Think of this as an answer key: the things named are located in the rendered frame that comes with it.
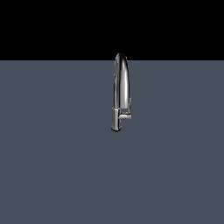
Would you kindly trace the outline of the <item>chrome gooseneck faucet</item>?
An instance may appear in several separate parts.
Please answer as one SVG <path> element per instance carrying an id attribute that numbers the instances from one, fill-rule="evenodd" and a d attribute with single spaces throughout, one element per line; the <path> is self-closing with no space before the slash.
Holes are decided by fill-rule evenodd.
<path id="1" fill-rule="evenodd" d="M 118 116 L 128 111 L 130 106 L 130 74 L 126 56 L 119 52 L 115 57 L 114 74 L 114 107 L 112 108 L 112 125 L 114 132 L 121 130 L 121 120 Z"/>

